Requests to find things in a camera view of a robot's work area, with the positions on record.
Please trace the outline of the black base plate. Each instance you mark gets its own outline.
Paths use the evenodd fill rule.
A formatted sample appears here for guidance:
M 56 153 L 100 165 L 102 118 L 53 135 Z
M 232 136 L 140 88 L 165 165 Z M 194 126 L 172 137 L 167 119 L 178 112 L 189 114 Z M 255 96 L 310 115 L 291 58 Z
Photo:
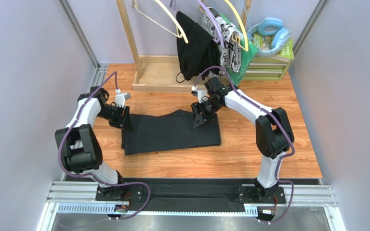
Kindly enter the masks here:
M 236 186 L 233 191 L 237 201 L 242 204 L 286 204 L 284 189 L 279 185 L 270 190 L 262 190 L 255 186 Z
M 143 199 L 145 187 L 140 184 L 123 187 L 97 187 L 96 201 L 129 201 L 140 202 Z

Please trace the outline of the black denim trousers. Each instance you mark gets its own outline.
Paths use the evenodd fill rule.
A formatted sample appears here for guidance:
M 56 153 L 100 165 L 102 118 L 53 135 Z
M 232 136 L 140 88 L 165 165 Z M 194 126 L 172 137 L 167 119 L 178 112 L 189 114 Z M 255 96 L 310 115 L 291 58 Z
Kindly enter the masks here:
M 193 113 L 181 109 L 161 116 L 131 114 L 131 123 L 132 131 L 121 131 L 126 155 L 221 145 L 218 119 L 194 129 Z

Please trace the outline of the aluminium frame rail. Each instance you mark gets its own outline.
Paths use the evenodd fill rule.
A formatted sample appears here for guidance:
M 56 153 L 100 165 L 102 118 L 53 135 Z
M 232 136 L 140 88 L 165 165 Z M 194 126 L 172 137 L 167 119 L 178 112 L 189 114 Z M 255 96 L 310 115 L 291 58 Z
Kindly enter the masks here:
M 97 201 L 97 183 L 77 181 L 53 182 L 47 197 L 48 203 L 110 204 L 112 201 Z M 337 207 L 331 186 L 294 185 L 293 206 Z

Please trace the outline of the wooden clothes rack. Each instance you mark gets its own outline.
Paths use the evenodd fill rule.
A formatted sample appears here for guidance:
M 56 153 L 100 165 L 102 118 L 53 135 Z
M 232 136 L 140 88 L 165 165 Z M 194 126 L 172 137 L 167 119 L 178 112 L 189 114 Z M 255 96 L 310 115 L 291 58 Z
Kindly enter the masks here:
M 132 89 L 144 92 L 190 92 L 195 80 L 183 83 L 175 80 L 180 71 L 177 56 L 139 55 L 125 1 L 118 0 L 117 5 L 135 64 Z

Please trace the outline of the cream plastic hanger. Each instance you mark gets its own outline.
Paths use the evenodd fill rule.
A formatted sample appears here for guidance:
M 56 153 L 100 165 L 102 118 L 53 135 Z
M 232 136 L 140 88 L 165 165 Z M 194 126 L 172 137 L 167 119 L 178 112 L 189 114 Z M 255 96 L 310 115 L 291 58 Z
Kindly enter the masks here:
M 145 7 L 142 7 L 138 0 L 132 0 L 131 7 L 149 21 L 158 25 L 178 39 L 182 39 L 186 44 L 188 44 L 188 36 L 177 21 L 176 16 L 173 15 L 168 7 L 166 7 L 165 4 L 160 0 L 149 0 L 148 3 L 151 4 L 152 10 L 157 10 L 156 13 L 147 13 L 147 11 L 144 12 Z

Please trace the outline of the black hanging garment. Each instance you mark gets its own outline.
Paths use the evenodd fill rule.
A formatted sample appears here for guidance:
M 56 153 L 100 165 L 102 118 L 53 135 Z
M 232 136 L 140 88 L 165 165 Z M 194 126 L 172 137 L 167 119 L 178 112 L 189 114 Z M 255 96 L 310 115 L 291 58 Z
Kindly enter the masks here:
M 212 35 L 180 11 L 176 13 L 176 20 L 188 39 L 188 43 L 180 38 L 176 42 L 180 72 L 184 79 L 190 81 L 205 69 L 219 66 L 221 54 Z

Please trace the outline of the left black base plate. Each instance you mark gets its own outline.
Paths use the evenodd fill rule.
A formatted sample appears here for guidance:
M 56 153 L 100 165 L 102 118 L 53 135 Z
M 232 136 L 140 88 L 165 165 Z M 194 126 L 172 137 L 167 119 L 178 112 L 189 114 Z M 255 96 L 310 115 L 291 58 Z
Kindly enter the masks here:
M 140 184 L 123 187 L 97 187 L 96 201 L 129 201 L 140 202 L 143 199 L 145 187 Z

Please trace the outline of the black white patterned garment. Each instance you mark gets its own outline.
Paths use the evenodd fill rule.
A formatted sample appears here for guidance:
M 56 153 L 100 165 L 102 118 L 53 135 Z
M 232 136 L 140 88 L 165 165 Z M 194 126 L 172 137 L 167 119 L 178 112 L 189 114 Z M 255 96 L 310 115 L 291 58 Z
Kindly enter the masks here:
M 218 25 L 223 38 L 224 46 L 218 43 L 220 51 L 220 65 L 228 68 L 230 75 L 239 73 L 242 66 L 241 48 L 233 41 L 233 36 L 237 36 L 236 26 L 229 22 L 226 17 L 217 12 L 213 7 L 208 7 L 216 23 L 214 23 L 205 12 L 202 17 L 202 28 L 204 28 L 213 38 L 219 38 L 215 25 Z

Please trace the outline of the green book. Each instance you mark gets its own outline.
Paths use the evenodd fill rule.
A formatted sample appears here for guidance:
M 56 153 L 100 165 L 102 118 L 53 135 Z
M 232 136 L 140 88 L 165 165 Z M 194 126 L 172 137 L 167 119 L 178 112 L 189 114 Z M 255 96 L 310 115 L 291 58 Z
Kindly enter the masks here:
M 255 32 L 253 34 L 253 38 L 259 42 L 260 50 L 257 52 L 256 56 L 252 60 L 253 62 L 283 62 L 283 63 L 289 63 L 294 58 L 293 53 L 293 39 L 289 39 L 287 43 L 282 47 L 281 50 L 279 50 L 277 53 L 275 53 L 272 56 L 264 57 L 260 56 L 261 51 L 270 51 L 271 50 L 271 44 L 273 41 L 274 36 L 262 36 L 258 32 Z

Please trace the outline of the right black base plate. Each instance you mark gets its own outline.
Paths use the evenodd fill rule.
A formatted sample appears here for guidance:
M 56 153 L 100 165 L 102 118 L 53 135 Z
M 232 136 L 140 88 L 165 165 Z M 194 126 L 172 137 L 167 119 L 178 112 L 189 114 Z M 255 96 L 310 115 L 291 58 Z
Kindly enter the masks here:
M 237 201 L 242 204 L 286 204 L 284 189 L 279 185 L 270 190 L 262 190 L 255 186 L 236 186 L 233 191 Z

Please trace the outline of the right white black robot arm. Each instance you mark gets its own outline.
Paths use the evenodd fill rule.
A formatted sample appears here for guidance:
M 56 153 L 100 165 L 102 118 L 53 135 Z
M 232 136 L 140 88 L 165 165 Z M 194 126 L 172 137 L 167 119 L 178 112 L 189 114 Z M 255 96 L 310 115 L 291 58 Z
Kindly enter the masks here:
M 217 111 L 232 109 L 255 125 L 256 145 L 262 154 L 260 172 L 255 179 L 255 195 L 260 199 L 272 196 L 279 182 L 282 158 L 292 149 L 294 135 L 286 111 L 258 103 L 233 84 L 225 86 L 216 77 L 205 82 L 205 89 L 192 86 L 198 102 L 191 105 L 194 128 L 199 128 L 217 117 Z

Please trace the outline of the black cloth strip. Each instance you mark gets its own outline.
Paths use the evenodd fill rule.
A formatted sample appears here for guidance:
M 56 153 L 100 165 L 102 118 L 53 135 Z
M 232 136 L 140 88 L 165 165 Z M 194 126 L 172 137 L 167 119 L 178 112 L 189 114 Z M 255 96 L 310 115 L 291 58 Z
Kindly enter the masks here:
M 254 186 L 254 179 L 158 179 L 126 178 L 130 185 L 145 187 L 140 202 L 129 202 L 131 210 L 144 206 L 155 212 L 242 212 L 236 186 Z

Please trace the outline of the green wooden drawer box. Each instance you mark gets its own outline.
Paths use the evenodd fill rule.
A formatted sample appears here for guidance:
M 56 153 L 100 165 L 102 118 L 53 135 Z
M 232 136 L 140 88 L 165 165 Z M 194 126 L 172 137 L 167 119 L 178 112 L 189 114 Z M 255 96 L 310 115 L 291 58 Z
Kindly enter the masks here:
M 243 80 L 282 80 L 293 58 L 279 56 L 255 57 L 247 67 Z

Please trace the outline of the light blue headphones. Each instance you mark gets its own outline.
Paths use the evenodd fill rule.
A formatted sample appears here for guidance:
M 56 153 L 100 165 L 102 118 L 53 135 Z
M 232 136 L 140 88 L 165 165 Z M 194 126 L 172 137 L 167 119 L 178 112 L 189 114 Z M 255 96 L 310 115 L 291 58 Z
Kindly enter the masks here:
M 281 19 L 266 17 L 251 26 L 247 35 L 257 45 L 258 57 L 270 57 L 284 48 L 289 41 L 291 31 L 284 26 Z

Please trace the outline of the green tote bag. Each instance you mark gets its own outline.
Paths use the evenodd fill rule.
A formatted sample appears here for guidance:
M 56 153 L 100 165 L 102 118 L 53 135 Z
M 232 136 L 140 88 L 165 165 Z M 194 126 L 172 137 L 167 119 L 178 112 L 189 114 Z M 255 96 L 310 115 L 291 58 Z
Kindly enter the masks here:
M 233 36 L 233 41 L 236 42 L 237 45 L 241 48 L 242 66 L 241 66 L 241 69 L 240 69 L 239 73 L 230 75 L 234 85 L 236 85 L 236 86 L 239 85 L 239 83 L 243 79 L 244 74 L 247 70 L 247 67 L 249 66 L 252 59 L 255 57 L 256 53 L 258 52 L 258 48 L 255 45 L 253 45 L 253 43 L 249 39 L 246 40 L 244 38 L 242 31 L 240 31 L 238 28 L 237 28 L 237 30 L 238 30 L 239 34 L 237 36 Z M 248 46 L 249 46 L 248 51 L 246 51 L 242 48 L 244 46 L 245 41 L 248 42 Z

